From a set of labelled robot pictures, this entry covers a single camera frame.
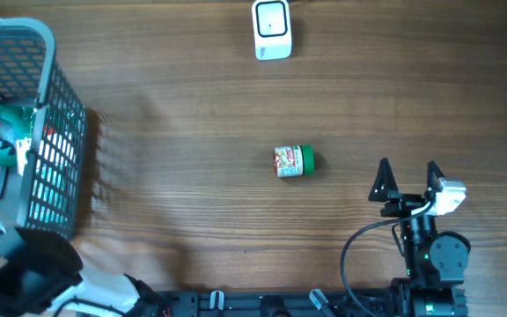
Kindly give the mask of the green gloves package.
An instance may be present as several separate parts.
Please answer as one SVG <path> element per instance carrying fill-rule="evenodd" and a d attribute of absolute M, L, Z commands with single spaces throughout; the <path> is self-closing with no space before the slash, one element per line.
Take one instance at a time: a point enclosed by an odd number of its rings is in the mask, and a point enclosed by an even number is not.
<path fill-rule="evenodd" d="M 15 166 L 23 174 L 35 117 L 33 108 L 0 104 L 0 166 Z"/>

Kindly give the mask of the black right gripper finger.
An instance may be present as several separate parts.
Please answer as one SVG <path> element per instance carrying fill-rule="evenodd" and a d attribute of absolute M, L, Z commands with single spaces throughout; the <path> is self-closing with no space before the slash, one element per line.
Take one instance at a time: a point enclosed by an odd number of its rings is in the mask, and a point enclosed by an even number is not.
<path fill-rule="evenodd" d="M 399 198 L 399 190 L 388 158 L 379 161 L 378 173 L 371 187 L 368 200 L 388 202 Z"/>
<path fill-rule="evenodd" d="M 444 174 L 438 164 L 431 160 L 427 165 L 427 189 L 429 192 L 440 190 L 440 181 L 444 178 Z"/>

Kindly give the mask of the green lid Knorr jar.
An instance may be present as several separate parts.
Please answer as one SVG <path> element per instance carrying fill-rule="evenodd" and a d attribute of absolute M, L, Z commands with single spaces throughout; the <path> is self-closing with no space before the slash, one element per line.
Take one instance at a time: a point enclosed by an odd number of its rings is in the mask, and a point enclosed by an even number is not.
<path fill-rule="evenodd" d="M 315 172 L 314 150 L 309 144 L 276 147 L 273 165 L 279 178 L 312 175 Z"/>

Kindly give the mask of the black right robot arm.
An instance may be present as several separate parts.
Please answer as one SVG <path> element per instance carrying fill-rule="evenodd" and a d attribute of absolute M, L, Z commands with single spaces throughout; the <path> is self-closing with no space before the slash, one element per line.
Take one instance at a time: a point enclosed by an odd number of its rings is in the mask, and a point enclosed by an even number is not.
<path fill-rule="evenodd" d="M 407 276 L 395 278 L 381 292 L 382 303 L 370 304 L 379 316 L 466 316 L 464 283 L 471 244 L 456 232 L 439 232 L 436 219 L 454 212 L 465 200 L 462 181 L 448 179 L 431 161 L 422 194 L 399 191 L 389 160 L 383 158 L 369 200 L 383 203 L 382 217 L 392 218 L 395 243 Z"/>

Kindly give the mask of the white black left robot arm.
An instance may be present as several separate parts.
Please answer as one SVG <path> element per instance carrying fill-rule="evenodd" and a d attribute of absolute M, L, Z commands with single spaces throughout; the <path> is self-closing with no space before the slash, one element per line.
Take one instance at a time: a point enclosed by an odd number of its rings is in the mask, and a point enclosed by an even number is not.
<path fill-rule="evenodd" d="M 19 227 L 0 210 L 0 316 L 64 310 L 164 316 L 169 305 L 141 280 L 86 268 L 64 237 Z"/>

